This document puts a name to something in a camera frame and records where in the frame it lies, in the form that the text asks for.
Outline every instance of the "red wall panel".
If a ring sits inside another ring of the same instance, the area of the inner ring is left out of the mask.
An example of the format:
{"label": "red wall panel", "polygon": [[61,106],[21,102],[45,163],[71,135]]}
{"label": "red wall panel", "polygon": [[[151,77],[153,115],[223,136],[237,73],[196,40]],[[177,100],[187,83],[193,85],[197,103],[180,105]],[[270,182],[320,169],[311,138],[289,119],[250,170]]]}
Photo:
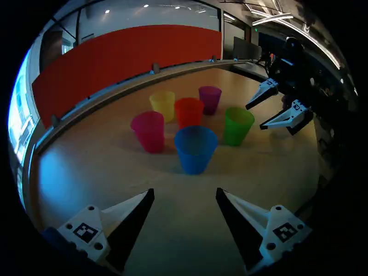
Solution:
{"label": "red wall panel", "polygon": [[181,26],[122,29],[77,46],[51,63],[33,82],[36,107],[45,125],[78,102],[119,81],[160,67],[221,56],[221,33]]}

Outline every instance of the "light fixture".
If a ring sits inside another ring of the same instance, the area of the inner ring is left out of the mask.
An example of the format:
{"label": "light fixture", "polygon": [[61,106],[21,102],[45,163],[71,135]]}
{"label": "light fixture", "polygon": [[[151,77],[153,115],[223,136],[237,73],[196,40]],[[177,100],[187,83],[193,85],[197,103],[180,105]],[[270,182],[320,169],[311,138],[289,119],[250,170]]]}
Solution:
{"label": "light fixture", "polygon": [[231,20],[235,20],[235,18],[233,18],[232,16],[228,15],[227,13],[224,13],[224,16],[226,16],[227,18],[230,18]]}
{"label": "light fixture", "polygon": [[294,16],[292,16],[291,13],[277,14],[274,16],[270,16],[270,17],[266,17],[266,18],[262,18],[260,20],[254,21],[252,23],[252,26],[256,26],[256,25],[263,24],[263,23],[270,22],[270,21],[275,21],[277,19],[289,19],[289,18],[290,19],[294,18]]}
{"label": "light fixture", "polygon": [[[258,14],[264,17],[270,17],[271,15],[261,12],[261,11],[256,11],[253,9],[250,9],[251,13],[254,14]],[[331,54],[331,52],[329,50],[327,50],[324,46],[322,46],[316,39],[314,39],[313,37],[311,37],[309,34],[307,34],[306,32],[302,31],[301,29],[295,27],[294,25],[290,24],[289,22],[286,22],[285,20],[282,19],[276,19],[275,22],[278,22],[282,25],[285,25],[291,29],[293,29],[294,31],[297,31],[298,33],[300,33],[302,36],[304,36],[305,38],[309,39],[309,41],[311,41],[314,45],[316,45],[332,62],[333,64],[337,67],[337,69],[340,69],[340,64],[337,61],[337,59],[334,57],[333,54]]]}

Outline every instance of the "pink cup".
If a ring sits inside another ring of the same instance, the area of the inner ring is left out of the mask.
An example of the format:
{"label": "pink cup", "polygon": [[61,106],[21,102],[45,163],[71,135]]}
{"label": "pink cup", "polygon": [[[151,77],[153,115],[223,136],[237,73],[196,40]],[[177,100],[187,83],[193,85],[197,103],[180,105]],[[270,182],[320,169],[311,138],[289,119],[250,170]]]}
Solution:
{"label": "pink cup", "polygon": [[164,116],[161,113],[147,111],[134,117],[130,128],[145,151],[158,153],[165,148],[164,124]]}
{"label": "pink cup", "polygon": [[202,86],[198,91],[199,99],[204,103],[203,114],[215,114],[221,97],[221,89],[214,86]]}

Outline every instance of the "wooden table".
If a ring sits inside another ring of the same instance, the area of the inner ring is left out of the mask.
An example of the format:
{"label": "wooden table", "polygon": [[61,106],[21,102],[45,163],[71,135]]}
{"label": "wooden table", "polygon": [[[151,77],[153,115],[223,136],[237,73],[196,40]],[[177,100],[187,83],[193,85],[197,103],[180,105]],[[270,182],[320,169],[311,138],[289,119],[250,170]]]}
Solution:
{"label": "wooden table", "polygon": [[[149,95],[169,90],[198,97],[198,87],[222,89],[214,116],[204,116],[220,145],[198,176],[184,174],[173,145],[178,130],[166,125],[167,148],[147,154],[130,130],[132,118],[150,110]],[[243,275],[243,262],[215,200],[217,187],[263,208],[282,204],[296,211],[317,187],[313,122],[295,136],[259,124],[281,110],[281,96],[251,111],[255,123],[241,147],[223,145],[224,112],[248,102],[259,83],[208,69],[169,79],[94,112],[57,139],[40,157],[38,188],[45,226],[59,227],[80,209],[105,209],[148,188],[155,202],[127,261],[125,275]]]}

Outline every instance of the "glass wall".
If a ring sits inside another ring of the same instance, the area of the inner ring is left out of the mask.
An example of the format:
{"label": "glass wall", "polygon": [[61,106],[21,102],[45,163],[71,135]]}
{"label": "glass wall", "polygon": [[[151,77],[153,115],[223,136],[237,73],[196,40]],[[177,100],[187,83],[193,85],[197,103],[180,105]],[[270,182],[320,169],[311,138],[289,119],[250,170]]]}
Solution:
{"label": "glass wall", "polygon": [[80,43],[120,29],[175,24],[219,31],[218,10],[190,0],[106,0],[82,9]]}
{"label": "glass wall", "polygon": [[21,164],[23,164],[30,135],[39,119],[29,110],[29,105],[34,105],[34,103],[28,100],[26,89],[28,56],[29,52],[23,60],[15,81],[8,118],[9,139]]}

